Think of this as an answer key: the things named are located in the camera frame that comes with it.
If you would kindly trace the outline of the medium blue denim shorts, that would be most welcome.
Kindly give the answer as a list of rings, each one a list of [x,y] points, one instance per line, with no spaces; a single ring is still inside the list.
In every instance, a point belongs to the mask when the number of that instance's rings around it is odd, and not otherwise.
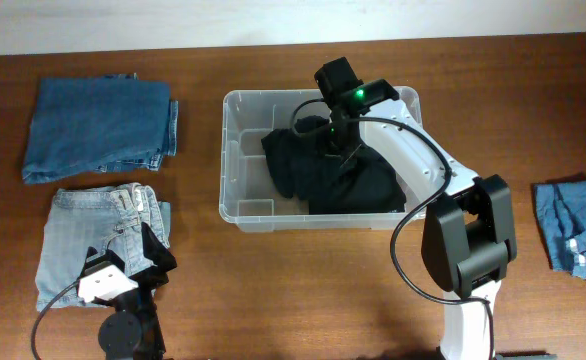
[[[586,181],[537,184],[533,194],[551,269],[586,280]]]

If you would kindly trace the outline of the black garment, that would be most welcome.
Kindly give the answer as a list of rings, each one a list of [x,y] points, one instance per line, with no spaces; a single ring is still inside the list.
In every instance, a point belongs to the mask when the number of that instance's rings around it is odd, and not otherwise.
[[[357,157],[335,145],[330,130],[305,135],[327,123],[320,116],[308,116],[292,129],[275,129],[262,138],[270,176],[282,196],[326,201],[367,188],[366,174]]]
[[[406,195],[396,172],[372,148],[339,160],[337,169],[308,199],[311,215],[403,212]]]

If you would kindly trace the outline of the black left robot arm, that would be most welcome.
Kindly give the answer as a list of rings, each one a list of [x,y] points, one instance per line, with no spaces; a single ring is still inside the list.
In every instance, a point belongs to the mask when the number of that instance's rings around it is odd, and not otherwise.
[[[166,352],[153,291],[169,282],[168,272],[177,262],[145,222],[141,235],[150,267],[128,276],[124,260],[114,251],[99,255],[89,248],[79,275],[82,301],[114,309],[98,332],[106,360],[161,360]]]

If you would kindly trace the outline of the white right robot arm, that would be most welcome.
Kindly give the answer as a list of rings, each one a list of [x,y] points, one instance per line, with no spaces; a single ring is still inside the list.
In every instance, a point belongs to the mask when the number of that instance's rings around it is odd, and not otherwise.
[[[417,122],[386,80],[359,79],[344,57],[314,75],[330,110],[326,130],[343,144],[360,141],[378,152],[415,193],[418,205],[391,235],[425,215],[421,255],[442,296],[408,286],[444,307],[442,359],[494,359],[494,301],[517,257],[511,191],[499,175],[482,178],[450,156]]]

